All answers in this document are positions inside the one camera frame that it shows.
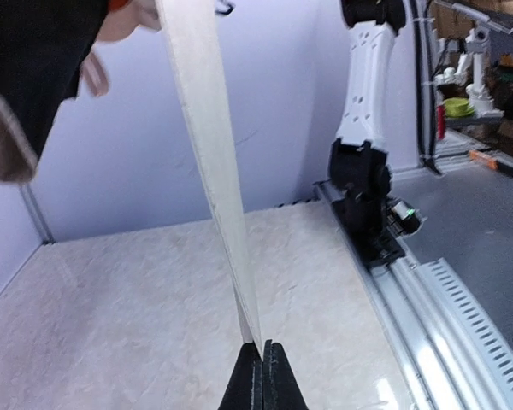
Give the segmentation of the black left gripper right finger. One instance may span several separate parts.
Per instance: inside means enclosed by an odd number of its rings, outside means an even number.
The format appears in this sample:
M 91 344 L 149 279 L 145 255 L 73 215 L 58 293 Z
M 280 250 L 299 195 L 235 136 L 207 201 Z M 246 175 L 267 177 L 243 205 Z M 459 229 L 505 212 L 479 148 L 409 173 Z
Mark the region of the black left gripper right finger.
M 286 351 L 271 339 L 264 345 L 262 387 L 264 410 L 306 410 Z

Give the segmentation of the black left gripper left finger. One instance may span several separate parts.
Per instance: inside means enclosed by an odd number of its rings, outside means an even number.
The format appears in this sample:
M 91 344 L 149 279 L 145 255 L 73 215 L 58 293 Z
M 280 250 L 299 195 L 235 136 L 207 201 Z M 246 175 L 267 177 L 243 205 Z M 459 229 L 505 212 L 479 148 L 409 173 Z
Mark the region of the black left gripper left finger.
M 262 359 L 254 343 L 242 345 L 218 409 L 262 409 Z

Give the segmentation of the beige folding umbrella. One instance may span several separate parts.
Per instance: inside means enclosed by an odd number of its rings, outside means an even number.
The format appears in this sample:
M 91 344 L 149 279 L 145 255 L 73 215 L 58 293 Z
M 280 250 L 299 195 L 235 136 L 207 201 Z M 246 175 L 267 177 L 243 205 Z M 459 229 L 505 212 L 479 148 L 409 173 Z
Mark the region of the beige folding umbrella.
M 242 338 L 262 350 L 213 1 L 0 1 L 0 183 L 30 182 L 61 104 L 85 81 L 108 90 L 93 52 L 143 27 L 165 38 L 209 208 L 230 266 Z

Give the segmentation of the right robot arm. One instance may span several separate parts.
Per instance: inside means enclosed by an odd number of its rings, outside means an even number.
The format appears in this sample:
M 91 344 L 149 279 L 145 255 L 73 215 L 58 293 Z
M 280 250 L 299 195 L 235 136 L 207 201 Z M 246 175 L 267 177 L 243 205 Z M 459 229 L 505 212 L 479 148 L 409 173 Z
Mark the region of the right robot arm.
M 386 81 L 393 45 L 406 25 L 402 1 L 342 1 L 350 45 L 345 104 L 330 151 L 329 178 L 356 202 L 391 191 L 386 150 Z

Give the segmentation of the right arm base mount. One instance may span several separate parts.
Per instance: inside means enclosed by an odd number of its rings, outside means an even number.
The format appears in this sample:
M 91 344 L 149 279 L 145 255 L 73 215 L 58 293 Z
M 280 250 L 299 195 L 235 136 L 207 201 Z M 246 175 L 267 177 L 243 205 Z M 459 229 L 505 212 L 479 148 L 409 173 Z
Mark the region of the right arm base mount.
M 401 237 L 415 234 L 423 223 L 420 212 L 403 199 L 357 201 L 349 195 L 332 202 L 333 212 L 367 268 L 390 265 L 406 256 Z

